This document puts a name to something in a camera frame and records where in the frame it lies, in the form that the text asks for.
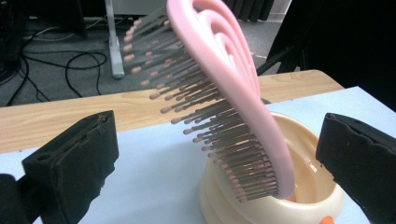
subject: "orange object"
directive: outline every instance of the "orange object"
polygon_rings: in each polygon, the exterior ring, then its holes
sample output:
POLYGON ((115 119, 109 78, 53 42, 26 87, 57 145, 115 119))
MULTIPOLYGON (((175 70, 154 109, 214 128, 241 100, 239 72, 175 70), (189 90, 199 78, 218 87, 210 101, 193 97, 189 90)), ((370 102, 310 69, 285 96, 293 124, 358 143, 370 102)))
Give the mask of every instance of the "orange object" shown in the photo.
POLYGON ((325 217, 320 221, 319 224, 334 224, 334 220, 332 217, 325 217))

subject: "hairbrush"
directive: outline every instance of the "hairbrush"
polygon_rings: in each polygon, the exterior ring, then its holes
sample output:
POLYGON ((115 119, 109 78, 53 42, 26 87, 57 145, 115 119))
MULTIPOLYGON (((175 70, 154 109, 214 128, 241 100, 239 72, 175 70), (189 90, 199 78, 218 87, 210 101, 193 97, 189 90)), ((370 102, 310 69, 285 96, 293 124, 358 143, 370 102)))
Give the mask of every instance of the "hairbrush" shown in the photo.
POLYGON ((162 113, 205 104, 171 122, 196 123, 184 134, 198 132, 192 141, 205 143, 239 202, 293 193, 289 150, 262 103, 238 21, 222 1, 168 0, 135 21, 124 41, 125 63, 147 77, 141 85, 159 83, 150 99, 170 101, 162 113))

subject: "wooden table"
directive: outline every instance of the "wooden table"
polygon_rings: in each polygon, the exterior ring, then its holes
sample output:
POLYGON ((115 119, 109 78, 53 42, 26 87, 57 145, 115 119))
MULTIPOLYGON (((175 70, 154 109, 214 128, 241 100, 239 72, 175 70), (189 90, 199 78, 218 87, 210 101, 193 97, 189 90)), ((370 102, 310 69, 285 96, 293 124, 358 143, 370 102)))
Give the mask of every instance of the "wooden table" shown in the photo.
MULTIPOLYGON (((272 103, 343 89, 317 70, 263 76, 259 80, 262 97, 272 103)), ((168 102, 163 98, 150 100, 153 92, 132 91, 0 108, 0 153, 41 147, 78 120, 106 110, 114 111, 118 132, 179 117, 173 112, 162 115, 160 109, 168 102)))

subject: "hairbrush head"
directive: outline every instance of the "hairbrush head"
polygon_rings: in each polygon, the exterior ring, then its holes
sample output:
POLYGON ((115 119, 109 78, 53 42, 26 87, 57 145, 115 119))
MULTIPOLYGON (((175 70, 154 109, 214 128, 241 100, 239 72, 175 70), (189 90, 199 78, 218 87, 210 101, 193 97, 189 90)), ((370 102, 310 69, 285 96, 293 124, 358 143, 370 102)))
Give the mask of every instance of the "hairbrush head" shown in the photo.
POLYGON ((201 131, 193 142, 204 141, 203 150, 214 158, 234 186, 240 202, 264 196, 287 198, 293 193, 290 153, 275 120, 262 103, 248 44, 233 13, 221 1, 168 0, 165 7, 137 21, 127 32, 124 60, 137 56, 133 73, 147 71, 147 86, 177 103, 162 109, 176 112, 205 102, 215 102, 188 116, 173 119, 203 123, 184 133, 201 131), (146 49, 134 49, 159 33, 173 29, 146 49), (136 35, 144 34, 137 39, 136 35))

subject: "hairbrush bristle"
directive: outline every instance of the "hairbrush bristle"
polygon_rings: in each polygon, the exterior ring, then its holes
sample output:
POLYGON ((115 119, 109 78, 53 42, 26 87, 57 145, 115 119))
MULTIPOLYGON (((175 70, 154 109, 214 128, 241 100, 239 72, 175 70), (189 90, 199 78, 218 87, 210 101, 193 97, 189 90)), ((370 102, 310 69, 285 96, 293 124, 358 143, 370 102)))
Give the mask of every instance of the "hairbrush bristle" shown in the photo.
POLYGON ((240 202, 277 195, 276 173, 262 144, 183 43, 170 32, 171 23, 165 7, 135 22, 125 37, 124 61, 132 65, 133 74, 147 77, 142 86, 153 84, 159 90, 150 95, 151 99, 165 95, 165 100, 173 101, 162 113, 180 112, 210 102, 171 122, 196 124, 184 134, 198 132, 192 141, 204 142, 202 150, 210 151, 208 156, 224 170, 240 202), (163 33, 167 37, 158 39, 163 33), (143 43, 149 44, 138 48, 143 43))

